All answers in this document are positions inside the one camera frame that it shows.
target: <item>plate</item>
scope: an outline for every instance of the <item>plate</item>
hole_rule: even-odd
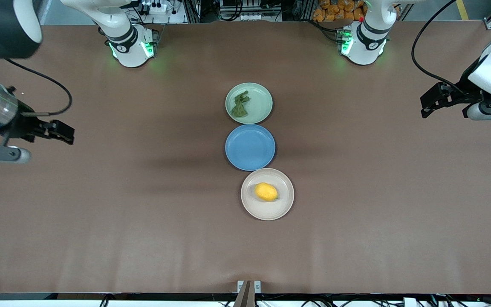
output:
[[[234,97],[245,91],[248,91],[247,96],[249,97],[249,101],[244,104],[244,108],[248,114],[244,117],[234,117],[231,113],[236,105],[234,103]],[[252,82],[242,83],[234,86],[228,92],[225,107],[228,115],[240,124],[257,124],[269,116],[272,111],[272,96],[269,90],[260,84]]]
[[[278,199],[265,202],[255,195],[257,183],[266,182],[278,190]],[[242,184],[242,203],[249,214],[263,221],[273,221],[289,212],[295,199],[295,189],[289,178],[273,168],[262,168],[246,177]]]
[[[276,142],[270,132],[259,125],[242,125],[226,138],[226,157],[242,171],[256,171],[272,161]]]

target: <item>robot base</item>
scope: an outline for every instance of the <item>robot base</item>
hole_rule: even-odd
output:
[[[356,37],[357,27],[359,27],[361,23],[359,21],[354,21],[351,25],[345,26],[343,28],[343,32],[349,33],[350,35],[343,35],[344,39],[347,41],[339,44],[339,52],[349,58],[355,64],[359,65],[368,65],[374,63],[376,59],[384,52],[384,45],[386,45],[386,41],[381,43],[376,49],[368,50],[367,47],[359,41]]]
[[[134,27],[138,30],[138,40],[127,53],[121,53],[110,45],[113,57],[126,67],[141,66],[156,54],[158,31],[147,29],[142,25],[134,25]]]

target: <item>green indicator light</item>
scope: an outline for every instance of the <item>green indicator light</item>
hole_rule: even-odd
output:
[[[144,43],[142,42],[142,47],[145,51],[145,55],[150,58],[154,55],[153,53],[153,48],[150,46],[150,43]]]
[[[113,58],[117,58],[117,54],[115,53],[115,49],[113,48],[111,43],[109,43],[109,48],[111,48],[111,51],[113,52]]]
[[[349,50],[351,49],[352,45],[353,45],[353,37],[350,37],[346,41],[346,43],[343,43],[343,45],[342,45],[342,54],[345,54],[345,55],[349,54]]]
[[[387,39],[384,39],[384,42],[382,43],[382,46],[380,46],[380,52],[378,52],[378,55],[382,54],[384,52],[384,46],[386,45]]]

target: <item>wire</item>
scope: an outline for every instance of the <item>wire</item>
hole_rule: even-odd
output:
[[[240,14],[242,14],[242,8],[243,8],[242,0],[234,0],[234,1],[236,2],[236,10],[234,10],[234,14],[232,14],[232,17],[230,17],[229,19],[225,19],[223,17],[220,17],[220,20],[234,21],[238,17],[240,17]]]
[[[33,74],[36,74],[40,77],[43,77],[43,78],[46,78],[47,80],[53,82],[54,84],[60,86],[64,92],[66,92],[66,94],[68,95],[68,105],[66,105],[63,109],[61,109],[60,111],[56,111],[56,112],[41,112],[41,113],[37,113],[37,112],[24,112],[22,113],[23,116],[27,116],[27,117],[36,117],[36,116],[54,116],[54,115],[60,115],[61,113],[64,113],[66,112],[67,110],[70,109],[70,107],[72,106],[72,103],[73,103],[73,97],[72,97],[72,94],[70,93],[70,91],[66,88],[66,86],[64,86],[63,84],[61,84],[60,82],[54,80],[53,78],[45,75],[45,74],[41,74],[40,72],[37,72],[35,70],[32,70],[31,68],[27,68],[26,66],[23,66],[21,64],[18,64],[16,63],[15,61],[13,60],[10,60],[10,59],[6,59],[7,62],[13,64],[14,66],[18,66],[19,68],[22,68],[23,70],[26,70],[28,72],[31,72]]]
[[[308,301],[304,302],[300,307],[304,307],[308,302],[312,302],[312,303],[316,304],[318,307],[321,307],[320,304],[318,304],[318,303],[316,303],[316,301],[312,301],[312,300],[308,300]]]
[[[465,305],[465,304],[464,304],[462,301],[459,301],[459,300],[457,300],[457,299],[453,298],[453,297],[452,297],[452,296],[450,296],[450,295],[448,295],[448,297],[449,297],[451,300],[458,302],[458,304],[460,304],[462,307],[469,307],[468,305]]]
[[[104,299],[101,300],[100,307],[107,307],[109,305],[109,299],[115,299],[115,296],[111,293],[106,294]]]
[[[202,16],[200,15],[200,13],[198,12],[198,10],[196,9],[196,6],[194,5],[193,0],[189,0],[189,2],[191,3],[191,9],[193,10],[193,12],[196,13],[196,15],[198,16],[198,20],[200,20],[200,22],[201,22],[202,21]]]
[[[280,12],[278,13],[278,15],[276,15],[276,18],[274,19],[274,22],[277,22],[278,21],[278,17],[279,15],[281,14],[281,9],[280,9]]]
[[[357,300],[356,298],[355,298],[355,299],[350,299],[350,300],[349,300],[349,301],[347,301],[346,303],[343,303],[343,304],[341,305],[341,307],[344,307],[344,306],[348,305],[349,303],[351,303],[352,301],[356,301],[356,300]]]
[[[451,4],[453,4],[454,2],[456,2],[456,0],[450,0],[447,4],[445,4],[440,10],[438,10],[437,12],[435,12],[435,14],[433,16],[431,16],[431,18],[425,23],[425,25],[423,25],[422,29],[419,31],[417,37],[414,39],[414,43],[413,43],[413,48],[410,52],[410,55],[412,56],[413,58],[413,62],[414,62],[414,65],[416,65],[416,67],[421,70],[421,72],[423,72],[424,74],[430,76],[431,78],[436,78],[437,80],[441,81],[441,82],[444,82],[450,86],[452,86],[454,89],[456,89],[458,92],[460,92],[462,95],[464,96],[469,96],[467,95],[464,91],[462,91],[456,84],[446,80],[445,78],[443,77],[440,77],[440,76],[437,76],[436,74],[433,74],[429,71],[427,71],[425,68],[423,68],[420,64],[418,64],[418,61],[416,60],[416,55],[415,55],[415,50],[416,50],[416,44],[418,43],[418,40],[419,40],[419,37],[422,35],[423,31],[425,30],[425,28],[427,28],[427,26],[442,12],[444,11],[447,7],[449,7]]]
[[[398,306],[398,307],[403,307],[403,303],[390,303],[389,301],[383,301],[384,303],[388,304],[388,305],[392,305],[392,306]]]
[[[321,25],[319,25],[319,23],[315,23],[314,21],[310,20],[310,19],[300,19],[300,21],[306,21],[307,23],[309,23],[310,25],[313,25],[314,27],[320,29],[321,33],[323,33],[323,35],[330,41],[333,41],[335,43],[343,43],[344,41],[343,40],[338,40],[338,39],[334,39],[332,37],[330,37],[326,32],[330,32],[330,33],[337,33],[338,31],[335,30],[335,29],[329,29],[329,28],[326,28],[326,27],[322,27]]]
[[[309,23],[310,25],[313,25],[314,27],[322,30],[322,31],[327,31],[327,32],[331,32],[331,33],[337,33],[337,30],[335,29],[329,29],[329,28],[326,28],[326,27],[322,27],[319,23],[315,23],[313,20],[310,20],[310,19],[300,19],[299,21],[306,21],[307,23]]]
[[[138,9],[135,6],[133,6],[133,5],[132,5],[132,8],[136,11],[136,14],[138,14],[138,17],[140,19],[140,25],[144,26],[145,25],[145,22],[144,22],[142,16],[140,15],[140,12],[138,12]]]

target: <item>beige plate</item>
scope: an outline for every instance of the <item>beige plate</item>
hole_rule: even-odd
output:
[[[265,202],[255,195],[255,185],[266,182],[278,190],[278,199]],[[295,191],[289,178],[273,168],[262,168],[246,177],[242,184],[242,203],[249,214],[259,220],[272,221],[284,216],[293,204]]]

